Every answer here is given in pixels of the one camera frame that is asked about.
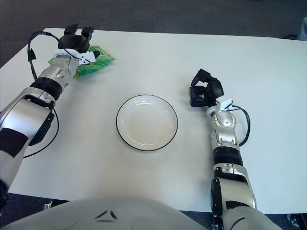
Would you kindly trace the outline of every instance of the wire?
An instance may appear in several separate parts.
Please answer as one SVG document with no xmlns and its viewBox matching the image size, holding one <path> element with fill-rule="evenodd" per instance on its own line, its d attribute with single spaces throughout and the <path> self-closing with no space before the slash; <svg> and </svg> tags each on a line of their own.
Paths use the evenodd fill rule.
<svg viewBox="0 0 307 230">
<path fill-rule="evenodd" d="M 45 35 L 45 36 L 50 36 L 50 37 L 53 37 L 57 40 L 57 42 L 59 43 L 59 45 L 61 46 L 62 49 L 64 49 L 70 56 L 72 56 L 73 58 L 76 58 L 78 60 L 82 60 L 82 58 L 78 58 L 74 55 L 72 55 L 70 52 L 67 51 L 67 49 L 65 48 L 65 45 L 62 43 L 62 41 L 60 39 L 58 39 L 56 36 L 54 36 L 52 33 L 50 32 L 45 32 L 45 31 L 37 31 L 37 32 L 34 32 L 30 37 L 29 37 L 29 40 L 28 40 L 28 48 L 27 48 L 27 53 L 28 53 L 28 61 L 30 62 L 30 66 L 31 66 L 31 71 L 32 71 L 32 74 L 33 74 L 33 77 L 34 77 L 34 80 L 37 79 L 37 75 L 36 75 L 36 72 L 35 72 L 35 69 L 34 69 L 34 66 L 33 66 L 33 63 L 32 63 L 32 60 L 33 59 L 36 59 L 35 58 L 35 55 L 34 55 L 34 51 L 31 49 L 30 50 L 30 45 L 31 45 L 31 42 L 32 40 L 38 36 L 38 35 Z"/>
<path fill-rule="evenodd" d="M 33 156 L 33 155 L 35 155 L 35 154 L 38 154 L 39 152 L 43 151 L 45 148 L 47 148 L 47 147 L 54 141 L 54 139 L 55 139 L 56 136 L 58 135 L 58 132 L 59 132 L 59 117 L 58 117 L 58 114 L 57 114 L 57 112 L 55 111 L 55 109 L 53 109 L 53 111 L 54 111 L 54 114 L 56 115 L 57 124 L 58 124 L 57 131 L 56 131 L 56 133 L 55 133 L 53 139 L 52 139 L 45 147 L 43 147 L 43 148 L 40 149 L 39 151 L 36 151 L 35 153 L 32 153 L 32 154 L 30 154 L 30 155 L 24 156 L 24 158 L 31 157 L 31 156 Z"/>
<path fill-rule="evenodd" d="M 65 45 L 62 43 L 62 41 L 60 39 L 58 39 L 56 36 L 54 36 L 52 33 L 50 32 L 45 32 L 45 31 L 37 31 L 37 32 L 34 32 L 30 37 L 29 37 L 29 40 L 28 40 L 28 47 L 27 47 L 27 53 L 28 53 L 28 61 L 30 62 L 30 66 L 31 66 L 31 72 L 32 72 L 32 75 L 33 75 L 33 78 L 34 80 L 37 79 L 37 75 L 36 75 L 36 72 L 35 72 L 35 69 L 34 69 L 34 66 L 33 66 L 33 63 L 32 63 L 32 60 L 33 59 L 36 59 L 35 57 L 35 54 L 34 54 L 34 51 L 31 49 L 30 50 L 30 45 L 31 45 L 31 42 L 32 40 L 37 37 L 38 35 L 46 35 L 46 36 L 50 36 L 50 37 L 53 37 L 57 40 L 57 42 L 59 43 L 59 45 L 61 46 L 62 49 L 64 49 L 69 55 L 71 55 L 73 58 L 76 58 L 78 60 L 82 60 L 82 58 L 78 58 L 74 55 L 72 55 L 70 52 L 67 51 L 67 49 L 65 48 Z M 58 114 L 56 112 L 55 109 L 53 109 L 54 111 L 54 114 L 57 118 L 57 124 L 58 124 L 58 127 L 57 127 L 57 131 L 53 137 L 53 139 L 45 146 L 43 147 L 42 149 L 40 149 L 39 151 L 36 151 L 35 153 L 32 153 L 30 155 L 27 155 L 27 156 L 24 156 L 24 158 L 27 158 L 27 157 L 31 157 L 35 154 L 38 154 L 39 152 L 43 151 L 45 148 L 47 148 L 53 141 L 54 139 L 57 137 L 58 135 L 58 132 L 59 132 L 59 117 L 58 117 Z"/>
<path fill-rule="evenodd" d="M 237 108 L 237 109 L 232 109 L 232 110 L 228 110 L 228 111 L 235 111 L 235 110 L 242 110 L 242 112 L 244 113 L 245 117 L 246 117 L 246 121 L 248 123 L 248 130 L 246 132 L 246 135 L 245 135 L 245 138 L 243 139 L 243 141 L 239 144 L 239 146 L 241 147 L 242 145 L 244 145 L 247 140 L 248 140 L 248 137 L 249 137 L 249 134 L 250 134 L 250 118 L 249 118 L 249 115 L 248 113 L 246 112 L 245 109 L 241 108 L 240 106 L 237 106 L 237 105 L 233 105 L 233 107 Z"/>
</svg>

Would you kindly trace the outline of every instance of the robot forearm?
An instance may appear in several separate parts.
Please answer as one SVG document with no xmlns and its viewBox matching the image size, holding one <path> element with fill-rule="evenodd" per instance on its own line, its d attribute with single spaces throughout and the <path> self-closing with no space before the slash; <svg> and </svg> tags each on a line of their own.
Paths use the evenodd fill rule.
<svg viewBox="0 0 307 230">
<path fill-rule="evenodd" d="M 27 146 L 39 143 L 54 118 L 52 109 L 76 72 L 71 56 L 53 59 L 51 65 L 0 114 L 0 183 L 7 192 L 19 170 Z"/>
<path fill-rule="evenodd" d="M 196 86 L 198 81 L 208 84 L 206 87 Z M 214 160 L 211 209 L 215 228 L 280 229 L 256 210 L 256 199 L 240 155 L 239 146 L 242 143 L 238 143 L 235 134 L 236 118 L 230 112 L 233 110 L 232 103 L 231 99 L 224 96 L 221 83 L 216 78 L 202 69 L 197 73 L 190 87 L 190 104 L 193 107 L 209 107 L 207 115 L 211 117 L 213 129 L 211 140 Z"/>
</svg>

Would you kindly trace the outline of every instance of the floor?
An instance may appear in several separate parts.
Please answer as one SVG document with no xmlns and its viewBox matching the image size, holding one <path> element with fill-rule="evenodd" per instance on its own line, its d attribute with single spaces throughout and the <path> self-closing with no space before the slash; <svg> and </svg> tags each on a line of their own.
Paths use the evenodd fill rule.
<svg viewBox="0 0 307 230">
<path fill-rule="evenodd" d="M 99 30 L 284 37 L 299 32 L 306 0 L 0 0 L 0 66 L 27 44 L 32 32 L 72 23 Z M 0 226 L 42 210 L 48 198 L 10 194 Z M 211 214 L 184 212 L 211 227 Z M 267 215 L 284 230 L 285 215 Z"/>
</svg>

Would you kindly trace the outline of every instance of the plastic bag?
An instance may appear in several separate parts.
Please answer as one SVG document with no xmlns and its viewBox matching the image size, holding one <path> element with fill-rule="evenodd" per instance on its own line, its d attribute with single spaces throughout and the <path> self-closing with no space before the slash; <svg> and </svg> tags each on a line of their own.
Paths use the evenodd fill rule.
<svg viewBox="0 0 307 230">
<path fill-rule="evenodd" d="M 75 73 L 75 78 L 83 77 L 84 75 L 96 72 L 97 70 L 103 69 L 108 66 L 115 58 L 109 55 L 106 51 L 104 51 L 100 46 L 90 46 L 88 51 L 96 51 L 100 52 L 100 55 L 96 58 L 96 62 L 93 62 L 89 65 L 80 65 L 77 67 L 77 71 Z"/>
</svg>

